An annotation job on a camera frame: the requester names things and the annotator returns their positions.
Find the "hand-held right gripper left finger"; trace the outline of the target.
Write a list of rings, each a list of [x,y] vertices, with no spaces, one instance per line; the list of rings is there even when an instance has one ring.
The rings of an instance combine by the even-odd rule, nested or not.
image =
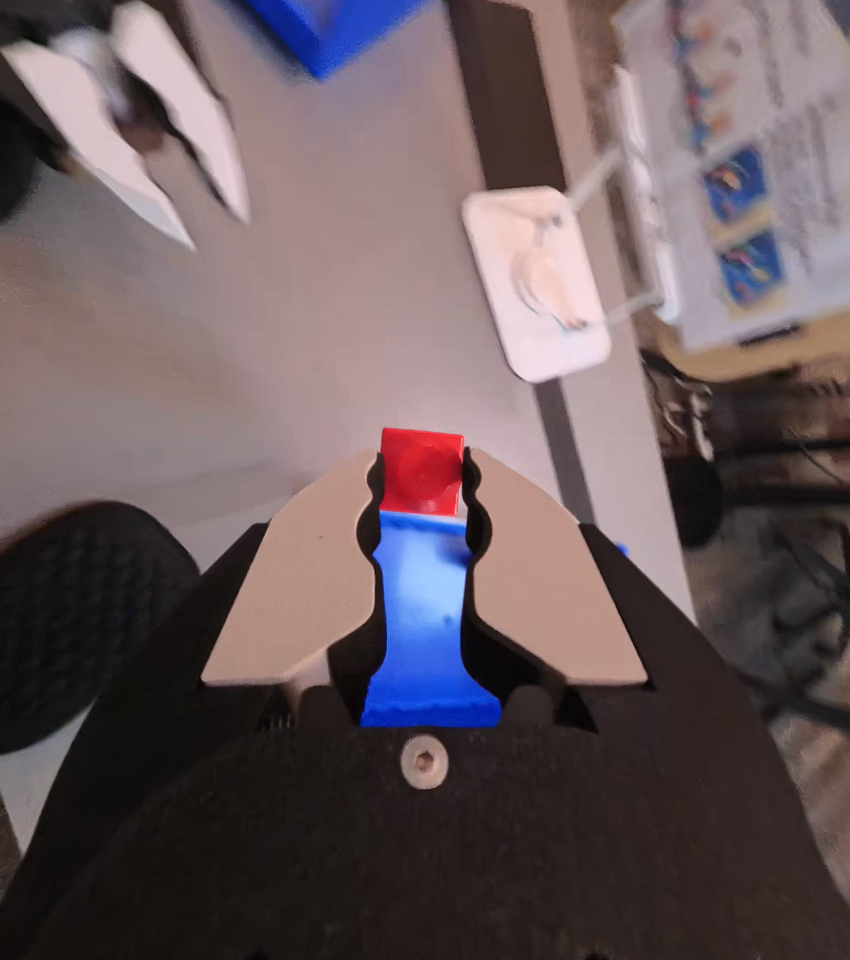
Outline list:
[[[383,458],[336,464],[278,510],[201,673],[211,688],[278,687],[296,709],[332,687],[359,723],[386,639]]]

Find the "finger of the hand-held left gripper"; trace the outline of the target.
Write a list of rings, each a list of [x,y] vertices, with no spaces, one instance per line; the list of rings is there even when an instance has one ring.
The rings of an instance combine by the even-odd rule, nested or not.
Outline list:
[[[173,131],[226,209],[249,224],[247,181],[230,117],[167,19],[146,2],[115,6],[111,42],[123,67],[158,95]]]
[[[105,89],[72,56],[32,41],[0,53],[65,140],[73,158],[159,233],[194,250],[174,204],[113,120]]]

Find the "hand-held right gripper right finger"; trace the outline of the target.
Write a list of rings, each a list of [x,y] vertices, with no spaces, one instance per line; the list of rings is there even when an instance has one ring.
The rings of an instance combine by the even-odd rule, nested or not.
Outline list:
[[[639,690],[647,668],[576,518],[483,450],[463,459],[462,660],[503,713],[519,690],[546,714],[582,714],[582,690]]]

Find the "blue plastic bin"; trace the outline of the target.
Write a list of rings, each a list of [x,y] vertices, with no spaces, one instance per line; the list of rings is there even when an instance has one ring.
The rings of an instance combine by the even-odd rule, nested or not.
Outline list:
[[[593,726],[580,693],[572,706],[585,712],[575,717],[546,714],[529,689],[517,691],[503,712],[467,672],[462,614],[472,555],[465,522],[386,511],[375,556],[383,571],[387,647],[371,681],[363,726]]]
[[[429,1],[237,1],[292,64],[324,81],[383,42]]]

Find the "red mega block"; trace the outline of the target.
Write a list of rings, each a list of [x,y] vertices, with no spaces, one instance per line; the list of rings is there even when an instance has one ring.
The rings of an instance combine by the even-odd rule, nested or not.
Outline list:
[[[462,435],[384,428],[381,510],[455,518],[461,498],[465,438]]]

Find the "black round floor base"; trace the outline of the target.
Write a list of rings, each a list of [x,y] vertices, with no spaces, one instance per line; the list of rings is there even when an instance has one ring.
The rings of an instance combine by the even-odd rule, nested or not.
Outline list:
[[[664,473],[671,510],[681,546],[700,549],[718,534],[723,516],[723,491],[715,465],[702,457],[667,458]]]

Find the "white power strip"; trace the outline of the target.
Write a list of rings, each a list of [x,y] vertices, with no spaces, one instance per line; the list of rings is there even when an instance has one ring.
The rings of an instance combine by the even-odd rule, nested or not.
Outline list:
[[[639,355],[654,405],[668,432],[685,441],[704,461],[715,462],[715,447],[709,435],[714,400],[711,386],[687,375],[653,350],[641,348]]]

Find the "black textured pad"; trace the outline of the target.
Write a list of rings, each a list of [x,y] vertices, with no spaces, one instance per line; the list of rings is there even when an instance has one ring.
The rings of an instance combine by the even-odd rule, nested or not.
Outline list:
[[[87,709],[198,584],[200,568],[144,510],[60,511],[0,548],[0,755]]]

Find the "black office chair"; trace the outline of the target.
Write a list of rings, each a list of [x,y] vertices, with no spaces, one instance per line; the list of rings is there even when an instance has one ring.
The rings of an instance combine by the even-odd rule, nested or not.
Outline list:
[[[735,674],[748,692],[756,698],[760,714],[770,723],[781,717],[798,718],[818,728],[833,730],[850,737],[850,707],[823,702],[807,696],[807,691],[823,679],[827,669],[837,665],[850,644],[850,530],[844,523],[826,522],[839,536],[841,565],[829,561],[813,547],[792,540],[781,529],[775,529],[771,543],[784,550],[797,568],[825,597],[824,604],[803,619],[787,621],[774,617],[771,621],[775,647],[783,651],[793,642],[816,629],[830,618],[839,618],[839,633],[831,645],[815,643],[815,668],[803,678],[788,678],[780,684],[759,678],[741,668]]]

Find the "printed instruction sheet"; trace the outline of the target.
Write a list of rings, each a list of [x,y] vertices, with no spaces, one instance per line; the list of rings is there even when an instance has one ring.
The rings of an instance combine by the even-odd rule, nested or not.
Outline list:
[[[850,2],[629,2],[614,25],[680,347],[849,312]]]

